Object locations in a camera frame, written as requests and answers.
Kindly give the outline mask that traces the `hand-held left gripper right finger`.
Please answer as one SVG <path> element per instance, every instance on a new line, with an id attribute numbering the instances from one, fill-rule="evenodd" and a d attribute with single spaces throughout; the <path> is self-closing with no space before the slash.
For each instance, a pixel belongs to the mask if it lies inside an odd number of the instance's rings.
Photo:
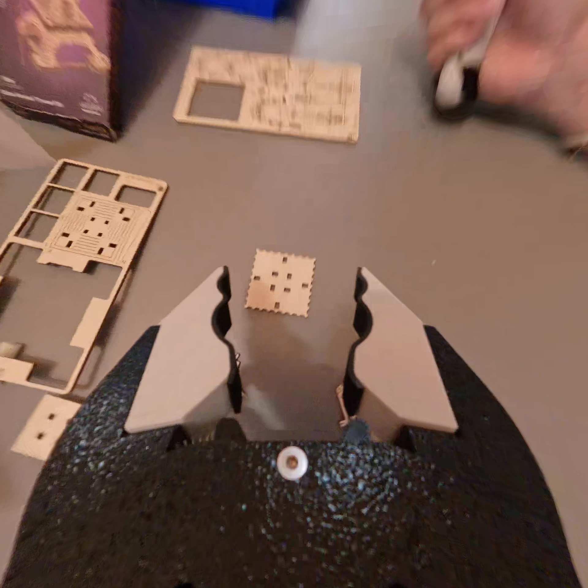
<path id="1" fill-rule="evenodd" d="M 365 267 L 356 273 L 352 343 L 342 411 L 373 440 L 392 443 L 416 428 L 453 435 L 459 425 L 424 323 Z"/>

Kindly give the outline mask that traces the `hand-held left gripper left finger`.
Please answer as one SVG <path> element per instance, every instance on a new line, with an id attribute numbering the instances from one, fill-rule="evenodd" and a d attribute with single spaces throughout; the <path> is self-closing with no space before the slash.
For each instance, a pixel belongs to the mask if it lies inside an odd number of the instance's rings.
<path id="1" fill-rule="evenodd" d="M 227 266 L 215 269 L 162 319 L 132 402 L 129 434 L 181 426 L 191 436 L 214 430 L 243 408 Z"/>

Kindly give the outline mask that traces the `scalloped wooden square plate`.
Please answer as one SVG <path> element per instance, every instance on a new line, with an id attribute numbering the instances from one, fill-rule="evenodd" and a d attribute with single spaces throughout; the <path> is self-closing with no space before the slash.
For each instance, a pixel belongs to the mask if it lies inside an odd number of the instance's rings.
<path id="1" fill-rule="evenodd" d="M 256 249 L 245 308 L 307 318 L 316 259 Z"/>

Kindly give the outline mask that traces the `purple tower model box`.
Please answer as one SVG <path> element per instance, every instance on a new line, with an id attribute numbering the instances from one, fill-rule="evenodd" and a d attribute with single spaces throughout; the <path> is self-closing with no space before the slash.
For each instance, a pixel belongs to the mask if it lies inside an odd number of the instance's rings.
<path id="1" fill-rule="evenodd" d="M 1 102 L 116 142 L 122 28 L 123 1 L 1 1 Z"/>

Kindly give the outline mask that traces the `grey desk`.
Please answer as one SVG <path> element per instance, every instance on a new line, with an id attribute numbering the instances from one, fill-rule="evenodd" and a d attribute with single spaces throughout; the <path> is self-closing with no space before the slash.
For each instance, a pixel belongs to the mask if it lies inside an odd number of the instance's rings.
<path id="1" fill-rule="evenodd" d="M 123 298 L 75 398 L 213 269 L 229 266 L 247 396 L 275 429 L 333 428 L 367 267 L 436 327 L 501 401 L 562 518 L 587 514 L 587 166 L 527 129 L 429 115 L 415 1 L 308 1 L 264 21 L 133 2 L 130 120 L 117 143 L 2 110 L 54 159 L 168 183 Z M 181 125 L 193 45 L 362 65 L 348 146 Z M 256 249 L 316 259 L 307 318 L 245 308 Z"/>

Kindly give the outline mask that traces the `person's right hand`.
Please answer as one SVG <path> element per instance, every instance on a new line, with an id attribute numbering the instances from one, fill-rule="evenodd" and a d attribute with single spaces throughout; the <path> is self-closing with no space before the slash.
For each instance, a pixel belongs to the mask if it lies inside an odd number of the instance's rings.
<path id="1" fill-rule="evenodd" d="M 422 1 L 430 66 L 479 40 L 498 4 L 480 107 L 529 115 L 568 149 L 587 151 L 587 1 Z"/>

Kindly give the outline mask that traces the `wooden plate with four holes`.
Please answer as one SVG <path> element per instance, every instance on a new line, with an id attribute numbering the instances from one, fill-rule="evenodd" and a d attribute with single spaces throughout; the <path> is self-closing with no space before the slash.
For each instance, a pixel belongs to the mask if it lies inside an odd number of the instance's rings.
<path id="1" fill-rule="evenodd" d="M 46 462 L 81 406 L 77 401 L 44 395 L 14 441 L 11 452 Z"/>

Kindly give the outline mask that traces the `wooden sheet with tower parts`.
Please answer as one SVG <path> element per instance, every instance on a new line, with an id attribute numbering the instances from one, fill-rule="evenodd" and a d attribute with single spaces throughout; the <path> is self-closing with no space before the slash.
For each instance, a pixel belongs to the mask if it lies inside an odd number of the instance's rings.
<path id="1" fill-rule="evenodd" d="M 359 140 L 361 74 L 356 63 L 194 45 L 173 118 L 184 124 L 354 145 Z M 242 90 L 236 120 L 190 114 L 202 84 Z"/>

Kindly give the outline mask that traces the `blue plastic bin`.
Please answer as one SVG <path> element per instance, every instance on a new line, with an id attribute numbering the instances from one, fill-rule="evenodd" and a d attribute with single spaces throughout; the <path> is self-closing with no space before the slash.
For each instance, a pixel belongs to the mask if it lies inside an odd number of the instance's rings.
<path id="1" fill-rule="evenodd" d="M 197 8 L 228 11 L 262 19 L 290 16 L 300 1 L 174 1 Z"/>

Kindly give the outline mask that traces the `wooden sheet frame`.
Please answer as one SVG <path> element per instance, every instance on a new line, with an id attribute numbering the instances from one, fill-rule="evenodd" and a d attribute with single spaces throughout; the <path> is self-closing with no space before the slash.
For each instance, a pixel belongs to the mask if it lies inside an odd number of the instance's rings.
<path id="1" fill-rule="evenodd" d="M 82 351 L 63 387 L 31 380 L 33 361 L 1 358 L 1 382 L 47 393 L 71 393 L 151 229 L 168 185 L 141 175 L 58 159 L 1 245 L 38 251 L 37 263 L 79 274 L 92 264 L 120 269 L 107 298 L 92 298 L 70 346 Z"/>

